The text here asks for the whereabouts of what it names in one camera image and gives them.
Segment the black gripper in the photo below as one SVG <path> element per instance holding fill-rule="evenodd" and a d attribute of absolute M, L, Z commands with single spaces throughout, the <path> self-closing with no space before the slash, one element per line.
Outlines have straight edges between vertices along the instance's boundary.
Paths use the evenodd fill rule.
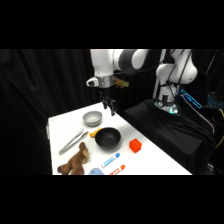
<path fill-rule="evenodd" d="M 103 108 L 107 109 L 108 107 L 111 109 L 111 115 L 114 116 L 116 114 L 116 108 L 114 108 L 115 100 L 112 98 L 112 90 L 111 89 L 100 89 L 100 100 L 103 103 Z"/>

